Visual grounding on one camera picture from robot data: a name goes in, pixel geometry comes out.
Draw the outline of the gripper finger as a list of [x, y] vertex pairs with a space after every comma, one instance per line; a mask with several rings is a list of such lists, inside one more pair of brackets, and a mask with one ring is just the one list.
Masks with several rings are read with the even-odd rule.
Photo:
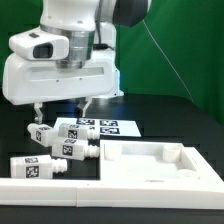
[[42, 124], [43, 121], [43, 113], [41, 111], [42, 106], [43, 106], [42, 103], [34, 103], [35, 122], [37, 124]]
[[86, 116], [86, 111], [92, 103], [92, 97], [85, 97], [79, 101], [78, 109], [81, 117]]

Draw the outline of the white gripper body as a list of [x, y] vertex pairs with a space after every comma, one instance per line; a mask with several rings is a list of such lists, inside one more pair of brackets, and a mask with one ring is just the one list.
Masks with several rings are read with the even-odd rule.
[[93, 53], [81, 69], [57, 69], [54, 61], [28, 61], [13, 53], [4, 67], [3, 95], [14, 105], [122, 96], [114, 59], [114, 53]]

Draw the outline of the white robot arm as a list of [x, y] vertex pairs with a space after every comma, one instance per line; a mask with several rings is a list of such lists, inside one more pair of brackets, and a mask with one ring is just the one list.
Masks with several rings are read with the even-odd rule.
[[151, 1], [43, 0], [40, 25], [9, 39], [4, 97], [32, 104], [41, 123], [45, 102], [77, 99], [85, 112], [93, 98], [121, 96], [115, 27], [138, 24]]

